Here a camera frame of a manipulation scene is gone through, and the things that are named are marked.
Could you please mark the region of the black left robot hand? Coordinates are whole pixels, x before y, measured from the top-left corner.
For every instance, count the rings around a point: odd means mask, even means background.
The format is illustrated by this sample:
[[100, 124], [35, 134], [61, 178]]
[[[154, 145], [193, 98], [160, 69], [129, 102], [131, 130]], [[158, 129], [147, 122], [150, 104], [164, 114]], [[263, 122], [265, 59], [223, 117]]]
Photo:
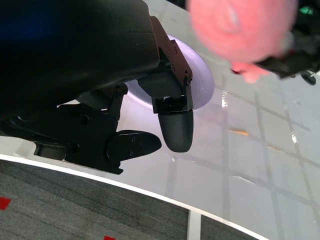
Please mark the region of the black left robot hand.
[[[141, 0], [3, 0], [0, 134], [34, 154], [119, 175], [121, 162], [193, 142], [193, 73]], [[163, 137], [118, 131], [127, 82], [151, 97]]]

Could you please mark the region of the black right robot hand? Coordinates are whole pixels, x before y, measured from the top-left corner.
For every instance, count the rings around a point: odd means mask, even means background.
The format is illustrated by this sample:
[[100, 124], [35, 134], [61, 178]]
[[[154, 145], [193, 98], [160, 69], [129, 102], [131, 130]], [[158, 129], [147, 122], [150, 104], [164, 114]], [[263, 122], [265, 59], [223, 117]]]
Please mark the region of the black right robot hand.
[[282, 58], [269, 57], [255, 65], [280, 79], [301, 77], [315, 85], [320, 71], [320, 2], [300, 0], [295, 24], [290, 31], [293, 46]]

